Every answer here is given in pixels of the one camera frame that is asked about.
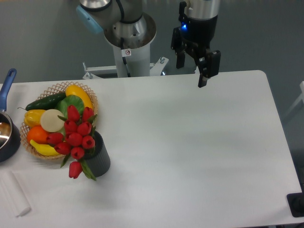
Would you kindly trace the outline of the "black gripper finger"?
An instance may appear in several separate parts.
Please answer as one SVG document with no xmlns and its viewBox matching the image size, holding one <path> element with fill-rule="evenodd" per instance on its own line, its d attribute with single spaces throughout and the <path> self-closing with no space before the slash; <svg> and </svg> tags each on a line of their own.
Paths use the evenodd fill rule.
<svg viewBox="0 0 304 228">
<path fill-rule="evenodd" d="M 184 67 L 185 63 L 185 49 L 181 37 L 181 30 L 179 27 L 173 29 L 171 38 L 171 49 L 174 50 L 176 59 L 176 68 L 180 69 Z"/>
<path fill-rule="evenodd" d="M 199 58 L 199 82 L 198 87 L 207 85 L 207 81 L 219 73 L 221 52 L 219 50 L 210 51 L 207 49 L 204 57 Z"/>
</svg>

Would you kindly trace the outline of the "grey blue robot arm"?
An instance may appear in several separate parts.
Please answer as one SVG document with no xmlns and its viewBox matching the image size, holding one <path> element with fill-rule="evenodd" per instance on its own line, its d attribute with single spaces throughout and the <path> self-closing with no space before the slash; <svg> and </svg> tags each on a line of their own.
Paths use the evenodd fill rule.
<svg viewBox="0 0 304 228">
<path fill-rule="evenodd" d="M 179 3 L 180 25 L 174 28 L 171 49 L 176 67 L 182 68 L 185 56 L 194 59 L 199 70 L 198 86 L 218 74 L 221 53 L 210 49 L 218 19 L 218 0 L 183 0 Z M 76 12 L 93 33 L 103 32 L 113 47 L 118 77 L 160 75 L 165 62 L 150 63 L 150 45 L 156 24 L 144 13 L 140 0 L 82 0 Z"/>
</svg>

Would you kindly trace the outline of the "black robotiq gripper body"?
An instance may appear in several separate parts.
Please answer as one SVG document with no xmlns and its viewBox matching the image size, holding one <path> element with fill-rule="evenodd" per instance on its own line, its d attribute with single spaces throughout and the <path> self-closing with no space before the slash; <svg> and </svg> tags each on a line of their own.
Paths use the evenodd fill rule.
<svg viewBox="0 0 304 228">
<path fill-rule="evenodd" d="M 218 19 L 217 1 L 181 1 L 179 21 L 185 51 L 193 59 L 205 57 Z"/>
</svg>

